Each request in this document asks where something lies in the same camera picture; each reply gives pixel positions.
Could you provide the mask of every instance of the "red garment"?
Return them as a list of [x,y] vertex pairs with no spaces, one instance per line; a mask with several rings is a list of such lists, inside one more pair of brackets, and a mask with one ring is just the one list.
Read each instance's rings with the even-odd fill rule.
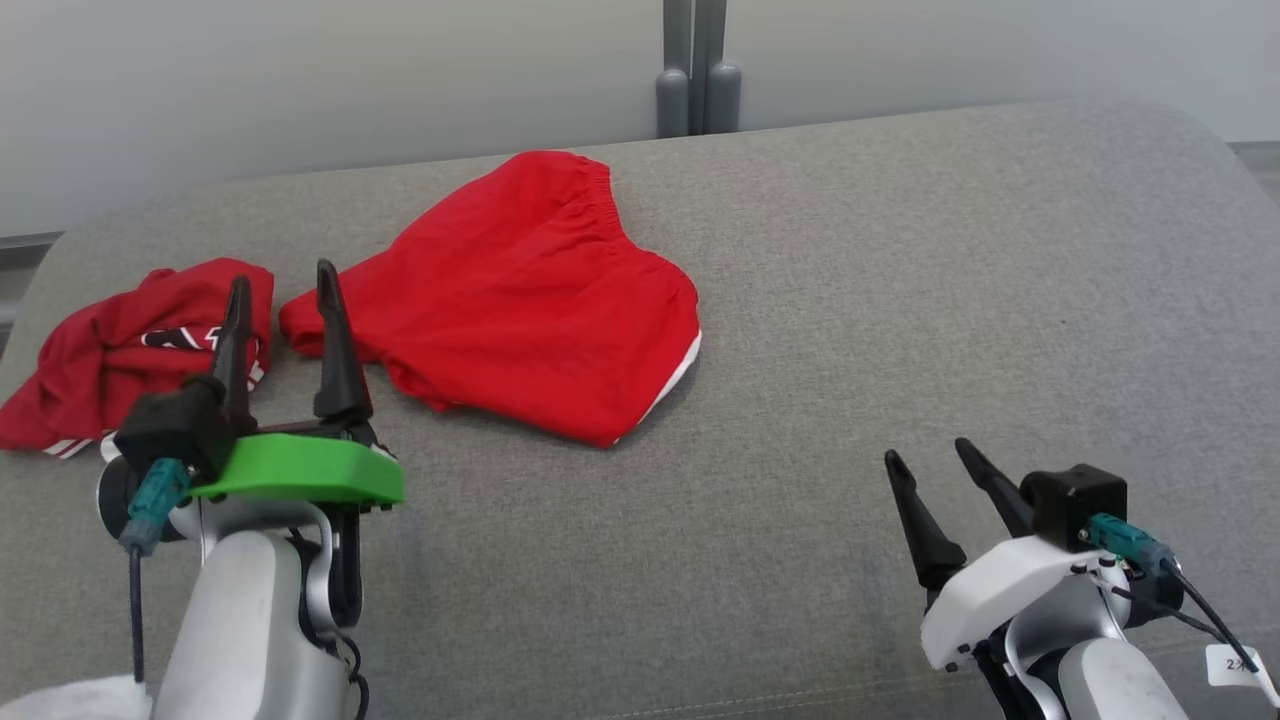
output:
[[248,277],[253,295],[257,342],[246,352],[252,388],[269,363],[271,273],[229,258],[152,270],[137,290],[54,329],[36,374],[0,407],[0,448],[70,457],[119,428],[140,395],[174,391],[187,375],[209,372],[236,275]]
[[[435,410],[480,407],[608,447],[692,361],[698,291],[622,231],[609,169],[524,152],[342,273],[360,359]],[[315,293],[280,310],[321,352]]]

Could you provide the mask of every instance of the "white wall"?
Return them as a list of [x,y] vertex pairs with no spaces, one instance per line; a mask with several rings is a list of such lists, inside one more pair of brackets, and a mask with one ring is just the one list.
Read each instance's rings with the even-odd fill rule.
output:
[[1276,0],[730,0],[742,129],[1085,92],[1280,140]]
[[0,236],[200,183],[641,140],[662,4],[3,0]]

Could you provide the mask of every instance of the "teal cable connector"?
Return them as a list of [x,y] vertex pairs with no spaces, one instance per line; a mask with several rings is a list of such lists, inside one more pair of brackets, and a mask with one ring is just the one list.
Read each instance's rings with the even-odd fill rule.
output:
[[1174,551],[1169,550],[1167,544],[1114,515],[1100,512],[1089,518],[1084,529],[1089,544],[1114,552],[1155,577],[1167,574],[1164,560],[1169,560],[1174,566],[1178,564]]
[[191,475],[180,461],[161,457],[152,462],[129,503],[129,524],[120,533],[119,543],[125,550],[137,550],[142,557],[148,557],[160,542],[169,511],[187,497],[189,488]]

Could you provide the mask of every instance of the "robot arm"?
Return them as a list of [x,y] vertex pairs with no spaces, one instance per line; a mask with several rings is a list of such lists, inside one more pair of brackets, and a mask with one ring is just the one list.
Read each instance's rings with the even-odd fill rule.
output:
[[920,642],[929,664],[955,673],[973,657],[1010,720],[1185,717],[1124,634],[1167,615],[1189,620],[1178,611],[1184,584],[1167,571],[1171,553],[1123,521],[1124,480],[1076,465],[1032,473],[1018,489],[972,442],[957,439],[956,451],[1012,536],[973,564],[929,514],[902,459],[884,457],[927,593]]
[[[122,456],[99,480],[102,521],[119,539],[136,529],[152,464],[173,459],[191,475],[155,523],[155,539],[196,541],[202,560],[157,720],[338,720],[352,684],[361,691],[357,717],[367,707],[358,650],[346,637],[364,594],[360,518],[403,501],[403,477],[369,425],[372,404],[326,260],[316,284],[325,345],[315,420],[259,428],[250,413],[251,304],[248,283],[237,281],[210,374],[140,398],[116,434]],[[298,528],[315,528],[319,542]]]

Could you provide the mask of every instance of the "gray fabric cushion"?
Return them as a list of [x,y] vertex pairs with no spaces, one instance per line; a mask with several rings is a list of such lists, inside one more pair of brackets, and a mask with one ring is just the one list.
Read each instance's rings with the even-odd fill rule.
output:
[[[1280,211],[1204,128],[1161,106],[984,108],[593,147],[631,237],[698,283],[703,356],[598,451],[480,413],[436,416],[370,370],[408,503],[365,524],[356,638],[370,717],[992,717],[933,673],[881,462],[899,448],[970,556],[1004,538],[951,451],[1015,478],[1092,462],[1239,635],[1280,657]],[[232,255],[351,265],[499,158],[228,184],[68,233],[0,365],[155,266]],[[266,423],[319,366],[273,347]],[[0,456],[0,698],[128,669],[124,555],[100,461]],[[145,569],[159,679],[197,571]],[[1206,638],[1134,635],[1193,716],[1265,701],[1203,679]]]

